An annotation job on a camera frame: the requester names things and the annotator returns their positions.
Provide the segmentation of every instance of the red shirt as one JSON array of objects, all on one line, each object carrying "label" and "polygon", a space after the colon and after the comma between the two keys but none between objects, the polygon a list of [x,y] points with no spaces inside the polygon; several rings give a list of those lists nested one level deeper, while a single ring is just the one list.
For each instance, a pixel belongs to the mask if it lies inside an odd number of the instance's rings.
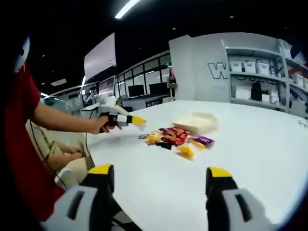
[{"label": "red shirt", "polygon": [[39,104],[40,93],[27,67],[14,78],[12,95],[5,106],[5,153],[23,200],[39,221],[45,221],[64,190],[55,184],[39,159],[25,127]]}]

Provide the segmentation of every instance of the person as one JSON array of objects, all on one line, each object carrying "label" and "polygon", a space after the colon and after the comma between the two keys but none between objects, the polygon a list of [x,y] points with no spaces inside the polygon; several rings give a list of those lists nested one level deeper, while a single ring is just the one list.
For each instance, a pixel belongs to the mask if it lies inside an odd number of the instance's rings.
[{"label": "person", "polygon": [[98,134],[100,128],[109,133],[113,127],[105,126],[108,121],[106,116],[85,120],[41,104],[40,93],[25,64],[29,46],[28,38],[20,47],[15,64],[6,78],[5,154],[22,200],[38,221],[45,221],[64,190],[55,184],[37,155],[25,127],[27,120],[50,130],[92,134]]},{"label": "person", "polygon": [[77,182],[81,183],[88,171],[95,167],[91,157],[85,156],[81,145],[65,145],[57,141],[50,131],[30,120],[26,123],[26,129],[40,160],[53,177],[56,177],[62,168],[67,167],[73,172]]}]

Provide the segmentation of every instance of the white shelf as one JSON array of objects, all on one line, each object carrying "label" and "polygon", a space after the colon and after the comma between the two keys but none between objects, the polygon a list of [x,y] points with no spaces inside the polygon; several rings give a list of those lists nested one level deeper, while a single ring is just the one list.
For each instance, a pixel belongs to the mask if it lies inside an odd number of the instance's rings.
[{"label": "white shelf", "polygon": [[298,61],[291,59],[291,58],[285,58],[287,61],[287,64],[292,66],[292,67],[297,67],[299,69],[301,69],[302,71],[304,71],[305,73],[308,73],[308,67],[306,67],[305,65],[299,63]]},{"label": "white shelf", "polygon": [[282,105],[276,105],[273,103],[267,103],[262,101],[256,101],[256,100],[247,100],[247,99],[237,99],[237,98],[231,98],[231,102],[238,103],[238,104],[252,104],[252,105],[260,105],[264,107],[270,107],[270,108],[279,108],[285,110],[285,106]]},{"label": "white shelf", "polygon": [[296,83],[291,82],[290,85],[293,86],[293,87],[297,87],[297,88],[301,89],[303,92],[308,94],[308,90],[307,89],[297,85]]},{"label": "white shelf", "polygon": [[257,78],[267,78],[267,79],[272,79],[280,82],[285,82],[283,78],[279,78],[276,76],[268,76],[268,75],[262,75],[258,73],[247,73],[247,72],[235,72],[235,71],[230,71],[231,76],[252,76],[252,77],[257,77]]},{"label": "white shelf", "polygon": [[281,58],[280,53],[274,51],[268,51],[258,48],[249,48],[249,47],[226,47],[227,54],[230,55],[239,55],[239,56],[255,56],[255,57],[264,57],[270,59]]}]

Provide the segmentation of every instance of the table surface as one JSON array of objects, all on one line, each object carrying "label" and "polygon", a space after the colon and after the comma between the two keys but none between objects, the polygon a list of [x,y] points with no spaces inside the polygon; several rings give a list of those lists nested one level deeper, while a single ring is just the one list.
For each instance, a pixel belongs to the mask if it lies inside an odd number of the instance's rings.
[{"label": "table surface", "polygon": [[283,112],[231,103],[174,101],[135,111],[147,119],[146,131],[172,127],[178,116],[212,113],[219,130],[211,150],[189,161],[157,146],[147,146],[130,125],[110,134],[88,134],[95,165],[115,166],[114,198],[144,231],[206,231],[205,173],[228,170],[239,188],[248,189],[281,224],[292,214],[308,176],[308,129],[304,119]]}]

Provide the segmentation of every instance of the black ceiling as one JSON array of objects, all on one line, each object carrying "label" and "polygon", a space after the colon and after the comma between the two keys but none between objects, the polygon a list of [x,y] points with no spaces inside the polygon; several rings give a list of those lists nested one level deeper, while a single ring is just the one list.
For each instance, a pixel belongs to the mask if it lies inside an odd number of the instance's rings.
[{"label": "black ceiling", "polygon": [[[80,85],[84,56],[113,32],[118,73],[168,50],[169,40],[186,34],[242,31],[292,42],[294,26],[279,2],[141,0],[122,19],[115,19],[127,2],[53,0],[37,6],[27,62],[40,91],[51,94]],[[50,84],[63,78],[67,83]]]}]

